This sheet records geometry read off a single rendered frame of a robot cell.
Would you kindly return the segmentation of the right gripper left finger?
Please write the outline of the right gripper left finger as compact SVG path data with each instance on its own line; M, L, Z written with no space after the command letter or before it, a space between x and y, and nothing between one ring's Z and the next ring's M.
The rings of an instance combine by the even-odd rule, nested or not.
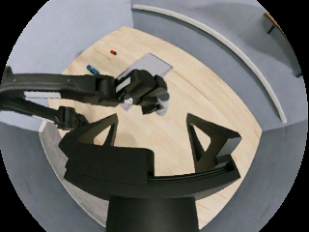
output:
M107 134L107 138L104 140L103 146L115 146L118 126L119 117L117 117L117 113L112 113L112 115L103 117L103 119L94 121L94 123L90 123L88 125L84 125L84 127L66 132L63 138L76 140L76 142L81 143L94 144L94 138L96 138L97 135L100 135L100 133L105 131L108 127L111 127L109 128L109 132Z

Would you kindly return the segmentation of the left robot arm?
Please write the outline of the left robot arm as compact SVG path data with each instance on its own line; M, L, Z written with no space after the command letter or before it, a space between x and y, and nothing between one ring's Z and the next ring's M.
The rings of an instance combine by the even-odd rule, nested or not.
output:
M50 108L24 98L71 100L113 108L120 103L150 107L155 104L154 97L169 92L166 90L167 84L163 77L158 74L152 76L147 70L132 70L119 80L109 74L101 73L97 73L96 76L93 74L13 73L11 66L5 66L0 84L0 111L14 111L20 115L49 121L57 125L57 129L73 131L88 125L76 109L65 105L59 105L58 109ZM139 97L140 100L136 103Z

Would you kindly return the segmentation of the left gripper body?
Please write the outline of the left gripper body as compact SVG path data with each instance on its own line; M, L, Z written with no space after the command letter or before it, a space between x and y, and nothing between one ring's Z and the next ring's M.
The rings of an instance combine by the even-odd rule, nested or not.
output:
M138 98L138 101L136 101L136 103L138 103L140 100L140 97ZM158 103L158 99L157 96L154 97L154 101L155 103ZM148 112L152 113L155 112L157 108L155 108L155 104L150 105L150 107L142 107L142 115L148 115Z

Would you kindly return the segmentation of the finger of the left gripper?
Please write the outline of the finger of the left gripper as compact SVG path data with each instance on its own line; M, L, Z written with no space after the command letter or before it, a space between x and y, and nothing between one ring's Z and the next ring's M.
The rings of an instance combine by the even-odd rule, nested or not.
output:
M165 107L163 107L163 105L162 104L156 104L155 105L155 108L157 108L157 111L159 111L159 109L163 109L163 108L165 108Z

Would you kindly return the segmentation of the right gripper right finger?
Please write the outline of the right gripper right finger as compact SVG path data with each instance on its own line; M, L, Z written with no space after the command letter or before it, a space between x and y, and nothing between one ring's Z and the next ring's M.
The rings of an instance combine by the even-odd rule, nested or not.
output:
M186 130L188 131L190 150L192 150L194 173L206 170L217 158L232 155L242 140L238 131L221 127L211 121L201 119L193 113L186 113ZM204 150L194 127L200 129L211 140L208 150Z

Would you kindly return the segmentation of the blue screwdriver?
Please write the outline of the blue screwdriver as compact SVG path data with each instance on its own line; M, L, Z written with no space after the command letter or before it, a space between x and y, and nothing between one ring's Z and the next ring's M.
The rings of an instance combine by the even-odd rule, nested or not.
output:
M86 70L90 71L90 73L92 73L92 74L99 73L99 71L97 71L96 69L94 69L94 67L92 67L90 65L86 66Z

